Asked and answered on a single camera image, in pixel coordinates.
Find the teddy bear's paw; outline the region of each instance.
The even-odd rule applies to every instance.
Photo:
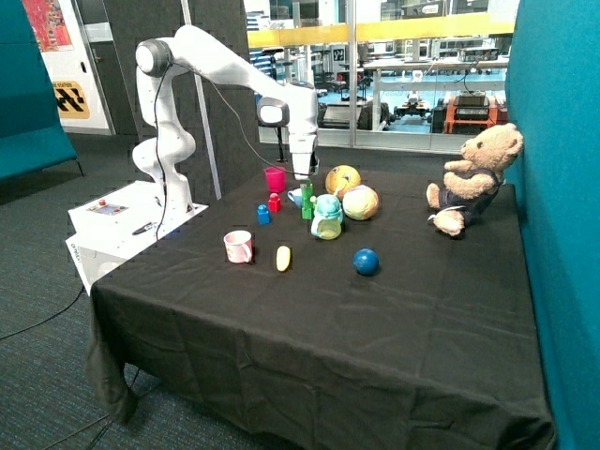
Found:
[[[433,224],[442,232],[457,237],[465,228],[465,219],[459,211],[441,211],[433,219]]]
[[[435,183],[431,183],[427,186],[427,203],[429,207],[440,209],[440,188]]]

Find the gray carpet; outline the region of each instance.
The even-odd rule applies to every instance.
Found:
[[[85,177],[70,161],[0,183],[0,338],[52,316],[80,292],[82,284],[65,245],[73,234],[68,209],[136,179],[147,179],[131,161],[134,142],[130,138],[69,138]],[[277,152],[274,145],[263,149],[270,160]],[[323,149],[320,156],[328,166],[344,163],[380,171],[425,173],[431,179],[441,177],[447,160],[338,148]],[[0,340],[1,449],[91,448],[103,429],[105,412],[83,374],[89,306],[83,293],[51,321]],[[135,373],[135,367],[127,367],[128,380]],[[159,380],[144,372],[137,377],[134,391],[144,397],[132,421],[126,427],[112,424],[94,448],[298,448],[275,436],[249,435],[204,406],[171,395]]]

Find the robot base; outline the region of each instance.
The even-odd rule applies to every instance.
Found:
[[[136,181],[68,211],[76,233],[66,243],[88,295],[94,282],[208,207],[194,203],[191,211],[165,218],[157,233],[162,207],[155,189]]]

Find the pink mug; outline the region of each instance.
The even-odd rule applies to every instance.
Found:
[[[285,190],[285,168],[267,167],[264,170],[264,176],[270,192],[279,194]]]
[[[223,237],[227,258],[232,263],[249,263],[252,260],[252,234],[239,230]]]

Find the teal partition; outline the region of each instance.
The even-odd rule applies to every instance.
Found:
[[[3,0],[0,180],[75,159],[21,0]]]
[[[559,448],[600,448],[597,0],[521,0],[507,75],[510,173]]]

